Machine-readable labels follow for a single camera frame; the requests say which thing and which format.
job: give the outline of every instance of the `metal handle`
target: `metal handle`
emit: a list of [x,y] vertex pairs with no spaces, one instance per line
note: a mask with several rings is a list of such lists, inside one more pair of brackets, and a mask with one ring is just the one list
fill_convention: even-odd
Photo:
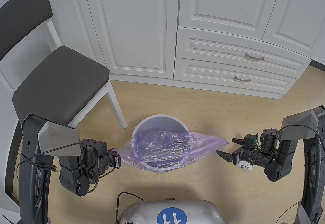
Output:
[[243,82],[252,81],[252,79],[242,80],[242,79],[237,78],[236,76],[234,76],[234,80],[239,80],[239,81],[243,81]]
[[253,57],[253,56],[250,56],[248,53],[246,53],[245,56],[248,58],[251,58],[251,59],[255,59],[255,60],[264,60],[264,57],[262,57],[262,58]]

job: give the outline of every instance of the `dark baseboard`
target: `dark baseboard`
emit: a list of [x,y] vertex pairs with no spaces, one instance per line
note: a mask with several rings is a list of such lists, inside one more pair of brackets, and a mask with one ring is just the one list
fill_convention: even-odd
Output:
[[315,60],[312,59],[309,65],[310,66],[313,66],[315,68],[318,68],[318,69],[320,69],[320,70],[322,70],[322,71],[325,72],[325,65],[324,64],[321,64],[318,61],[315,61]]
[[19,146],[22,139],[22,131],[21,131],[21,125],[18,122],[14,136],[12,138],[9,155],[8,155],[8,161],[7,161],[7,169],[6,169],[6,178],[5,178],[5,193],[19,206],[19,202],[16,197],[12,195],[12,188],[13,188],[13,182],[15,177],[15,167],[16,167],[16,160],[17,155],[19,152]]

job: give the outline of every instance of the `trash bag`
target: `trash bag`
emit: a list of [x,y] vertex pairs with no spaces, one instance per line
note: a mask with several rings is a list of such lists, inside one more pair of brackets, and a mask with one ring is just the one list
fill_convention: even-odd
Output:
[[116,151],[129,165],[161,173],[196,162],[228,144],[220,136],[150,129],[136,133],[123,149]]

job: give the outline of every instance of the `gray chair seat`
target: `gray chair seat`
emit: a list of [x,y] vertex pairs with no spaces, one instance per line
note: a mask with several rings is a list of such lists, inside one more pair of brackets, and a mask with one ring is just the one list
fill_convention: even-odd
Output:
[[14,92],[20,123],[35,114],[68,125],[108,82],[110,70],[94,60],[61,46],[47,56]]

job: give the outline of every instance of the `blue circle logo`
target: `blue circle logo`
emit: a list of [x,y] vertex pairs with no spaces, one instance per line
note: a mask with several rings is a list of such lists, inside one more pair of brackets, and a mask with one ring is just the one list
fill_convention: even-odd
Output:
[[158,224],[186,224],[187,216],[179,208],[163,209],[157,217]]

